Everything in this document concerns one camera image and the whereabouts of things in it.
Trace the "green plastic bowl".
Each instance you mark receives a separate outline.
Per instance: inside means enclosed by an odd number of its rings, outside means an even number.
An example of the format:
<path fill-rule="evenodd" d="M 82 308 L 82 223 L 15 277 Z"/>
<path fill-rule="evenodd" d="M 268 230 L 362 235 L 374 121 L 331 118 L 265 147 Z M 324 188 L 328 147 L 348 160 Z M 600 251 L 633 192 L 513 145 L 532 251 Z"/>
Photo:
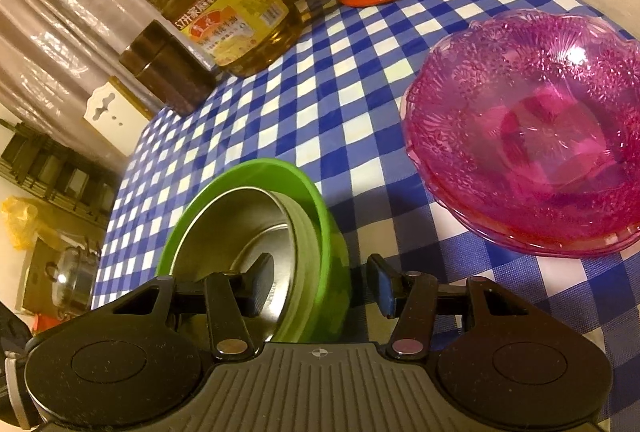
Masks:
<path fill-rule="evenodd" d="M 170 275 L 172 259 L 190 222 L 210 201 L 239 187 L 281 192 L 296 201 L 314 224 L 321 251 L 316 326 L 310 342 L 333 342 L 343 329 L 350 303 L 347 245 L 318 188 L 293 164 L 278 159 L 255 159 L 231 167 L 204 187 L 186 207 L 165 244 L 157 275 Z"/>

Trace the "white wooden chair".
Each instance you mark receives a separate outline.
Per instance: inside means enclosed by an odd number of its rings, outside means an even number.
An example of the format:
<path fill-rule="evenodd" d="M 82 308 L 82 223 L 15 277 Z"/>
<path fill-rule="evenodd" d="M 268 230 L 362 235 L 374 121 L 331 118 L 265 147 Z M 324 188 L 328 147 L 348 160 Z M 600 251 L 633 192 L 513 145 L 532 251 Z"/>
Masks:
<path fill-rule="evenodd" d="M 84 114 L 84 119 L 125 157 L 134 153 L 152 118 L 153 113 L 116 76 L 93 91 Z"/>

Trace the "steel pot with lid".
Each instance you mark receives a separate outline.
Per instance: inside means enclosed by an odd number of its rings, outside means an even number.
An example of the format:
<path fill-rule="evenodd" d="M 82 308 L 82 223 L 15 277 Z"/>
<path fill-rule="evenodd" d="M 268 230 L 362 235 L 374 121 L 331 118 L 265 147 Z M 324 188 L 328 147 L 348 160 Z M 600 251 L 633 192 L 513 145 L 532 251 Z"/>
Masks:
<path fill-rule="evenodd" d="M 90 249 L 68 247 L 56 262 L 47 262 L 44 272 L 52 283 L 51 300 L 61 317 L 89 311 L 99 260 L 99 254 Z"/>

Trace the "blue checkered tablecloth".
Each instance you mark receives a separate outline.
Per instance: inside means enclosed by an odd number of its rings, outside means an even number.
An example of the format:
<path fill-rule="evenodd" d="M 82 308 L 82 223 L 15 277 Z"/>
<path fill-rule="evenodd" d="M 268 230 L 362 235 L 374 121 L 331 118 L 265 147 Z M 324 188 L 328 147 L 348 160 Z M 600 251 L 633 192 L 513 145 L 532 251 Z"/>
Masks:
<path fill-rule="evenodd" d="M 299 167 L 330 208 L 348 248 L 349 341 L 383 342 L 393 324 L 363 283 L 378 253 L 402 269 L 460 285 L 482 275 L 545 309 L 602 348 L 614 383 L 611 431 L 639 426 L 639 250 L 552 259 L 469 233 L 427 192 L 407 158 L 401 96 L 426 52 L 473 20 L 539 9 L 589 14 L 581 0 L 398 0 L 352 9 L 308 0 L 317 20 L 265 72 L 223 80 L 186 118 L 160 111 L 143 132 L 107 226 L 93 302 L 111 302 L 155 275 L 193 197 L 232 165 L 277 158 Z"/>

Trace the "pink plastic dish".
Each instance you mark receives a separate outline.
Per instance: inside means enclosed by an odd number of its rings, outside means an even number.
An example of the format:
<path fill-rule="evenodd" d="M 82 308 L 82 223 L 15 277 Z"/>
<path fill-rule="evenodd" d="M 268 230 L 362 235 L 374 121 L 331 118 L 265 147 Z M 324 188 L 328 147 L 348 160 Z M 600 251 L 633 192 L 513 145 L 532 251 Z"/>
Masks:
<path fill-rule="evenodd" d="M 639 165 L 580 143 L 558 165 L 528 161 L 512 139 L 458 139 L 405 129 L 425 187 L 460 224 L 488 241 L 542 256 L 587 257 L 639 240 Z"/>
<path fill-rule="evenodd" d="M 438 204 L 463 227 L 500 247 L 570 259 L 607 255 L 639 241 L 635 191 L 617 201 L 562 196 L 559 205 L 542 198 L 519 205 L 506 189 L 499 187 L 491 195 L 475 192 L 467 179 L 462 190 L 449 190 L 416 150 L 409 149 L 408 157 Z"/>
<path fill-rule="evenodd" d="M 598 17 L 503 12 L 430 49 L 400 116 L 403 132 L 512 139 L 528 161 L 597 143 L 639 165 L 639 44 Z"/>

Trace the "black metal rack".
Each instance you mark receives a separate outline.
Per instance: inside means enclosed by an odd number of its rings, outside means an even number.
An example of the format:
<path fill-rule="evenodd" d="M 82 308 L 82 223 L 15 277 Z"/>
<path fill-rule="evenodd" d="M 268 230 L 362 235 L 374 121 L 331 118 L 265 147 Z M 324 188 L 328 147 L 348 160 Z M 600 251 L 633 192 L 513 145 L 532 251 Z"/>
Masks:
<path fill-rule="evenodd" d="M 1 177 L 36 198 L 105 228 L 117 174 L 23 123 L 1 122 Z"/>

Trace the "yellow plastic bag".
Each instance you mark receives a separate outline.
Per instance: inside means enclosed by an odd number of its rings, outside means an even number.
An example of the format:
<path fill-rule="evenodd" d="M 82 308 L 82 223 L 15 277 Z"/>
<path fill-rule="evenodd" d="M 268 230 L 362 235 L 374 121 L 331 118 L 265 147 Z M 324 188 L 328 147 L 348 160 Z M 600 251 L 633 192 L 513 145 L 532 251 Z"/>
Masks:
<path fill-rule="evenodd" d="M 14 249 L 28 251 L 42 240 L 52 249 L 61 248 L 53 212 L 47 204 L 10 196 L 1 202 L 1 216 Z"/>

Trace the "red box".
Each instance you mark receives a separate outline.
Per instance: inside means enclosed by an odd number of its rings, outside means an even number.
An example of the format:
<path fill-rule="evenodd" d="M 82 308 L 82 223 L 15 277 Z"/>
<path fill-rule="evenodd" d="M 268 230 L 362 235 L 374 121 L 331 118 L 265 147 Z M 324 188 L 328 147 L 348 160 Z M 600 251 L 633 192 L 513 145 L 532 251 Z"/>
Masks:
<path fill-rule="evenodd" d="M 32 326 L 33 334 L 41 334 L 41 332 L 52 329 L 61 323 L 64 322 L 64 319 L 59 319 L 58 317 L 52 317 L 46 314 L 35 314 L 34 326 Z"/>

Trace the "round steel tin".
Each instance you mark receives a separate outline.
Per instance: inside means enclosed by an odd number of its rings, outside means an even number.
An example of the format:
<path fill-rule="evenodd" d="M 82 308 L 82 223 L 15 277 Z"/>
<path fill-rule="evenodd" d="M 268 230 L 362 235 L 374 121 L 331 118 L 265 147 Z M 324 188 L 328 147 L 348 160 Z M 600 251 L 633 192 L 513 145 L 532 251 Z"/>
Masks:
<path fill-rule="evenodd" d="M 247 329 L 254 339 L 268 341 L 284 319 L 296 273 L 293 223 L 282 196 L 239 187 L 210 201 L 180 238 L 170 274 L 179 280 L 244 274 L 264 253 L 272 262 L 259 274 L 258 312 Z"/>

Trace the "brown cylindrical canister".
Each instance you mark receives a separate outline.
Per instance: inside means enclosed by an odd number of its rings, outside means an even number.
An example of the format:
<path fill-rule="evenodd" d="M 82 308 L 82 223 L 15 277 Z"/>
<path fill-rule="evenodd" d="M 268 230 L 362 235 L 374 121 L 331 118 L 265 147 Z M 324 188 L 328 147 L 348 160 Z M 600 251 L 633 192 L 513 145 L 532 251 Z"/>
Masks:
<path fill-rule="evenodd" d="M 207 100 L 214 74 L 157 20 L 120 54 L 119 62 L 165 106 L 186 117 Z"/>

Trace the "white ceramic bowl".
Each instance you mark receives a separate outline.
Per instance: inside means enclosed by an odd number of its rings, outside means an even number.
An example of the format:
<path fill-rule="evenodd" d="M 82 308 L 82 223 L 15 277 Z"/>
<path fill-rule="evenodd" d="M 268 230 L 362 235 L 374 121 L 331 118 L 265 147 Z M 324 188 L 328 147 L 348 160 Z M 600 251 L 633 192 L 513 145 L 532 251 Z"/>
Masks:
<path fill-rule="evenodd" d="M 281 192 L 271 192 L 290 227 L 293 276 L 273 342 L 310 342 L 316 326 L 316 295 L 319 288 L 321 251 L 316 230 L 303 208 Z"/>

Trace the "beige curtain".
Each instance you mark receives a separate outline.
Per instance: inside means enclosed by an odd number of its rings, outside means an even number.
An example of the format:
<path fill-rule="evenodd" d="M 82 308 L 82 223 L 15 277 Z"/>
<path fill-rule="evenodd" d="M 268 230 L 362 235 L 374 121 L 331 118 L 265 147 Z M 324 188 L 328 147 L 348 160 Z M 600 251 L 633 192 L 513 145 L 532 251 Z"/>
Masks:
<path fill-rule="evenodd" d="M 1 0 L 2 106 L 58 143 L 121 172 L 125 155 L 84 119 L 86 102 L 116 76 L 152 113 L 165 106 L 119 62 L 153 20 L 212 71 L 201 51 L 145 0 Z"/>

